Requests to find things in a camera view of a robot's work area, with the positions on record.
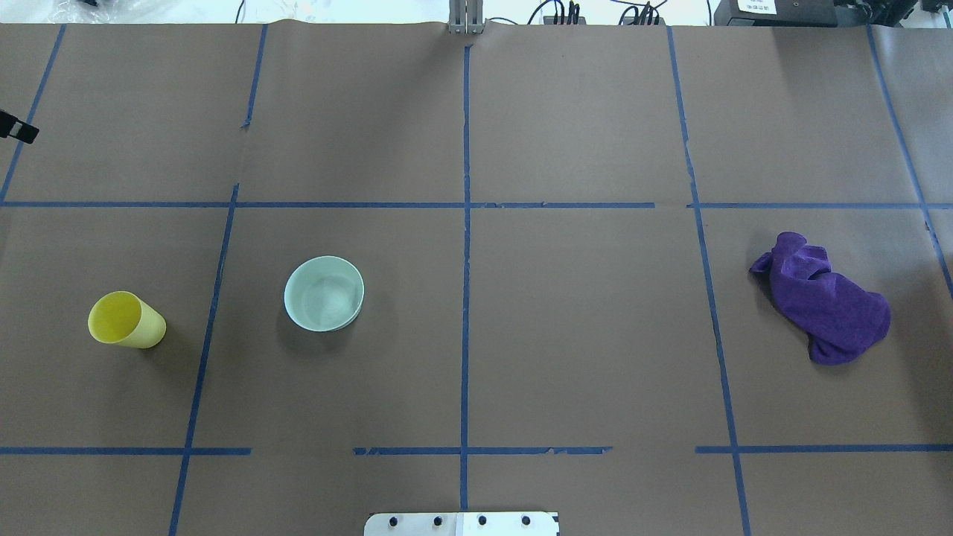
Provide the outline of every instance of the clear plastic bag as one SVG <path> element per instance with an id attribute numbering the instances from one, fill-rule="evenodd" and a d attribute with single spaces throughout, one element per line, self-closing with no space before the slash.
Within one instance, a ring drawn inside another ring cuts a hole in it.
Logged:
<path id="1" fill-rule="evenodd" d="M 91 6 L 80 0 L 59 0 L 50 15 L 52 23 L 137 23 L 153 20 L 177 0 L 96 0 Z"/>

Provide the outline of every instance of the black box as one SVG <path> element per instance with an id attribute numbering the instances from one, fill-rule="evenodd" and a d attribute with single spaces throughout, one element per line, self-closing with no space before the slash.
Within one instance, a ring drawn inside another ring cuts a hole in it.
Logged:
<path id="1" fill-rule="evenodd" d="M 837 26 L 833 0 L 721 0 L 715 26 Z"/>

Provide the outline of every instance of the towel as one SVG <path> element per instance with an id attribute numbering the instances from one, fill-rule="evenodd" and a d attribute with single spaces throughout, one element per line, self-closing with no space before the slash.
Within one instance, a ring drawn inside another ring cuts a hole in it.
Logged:
<path id="1" fill-rule="evenodd" d="M 814 362 L 851 362 L 890 329 L 886 298 L 832 273 L 827 251 L 798 233 L 778 235 L 751 272 L 767 274 L 775 306 L 810 336 Z"/>

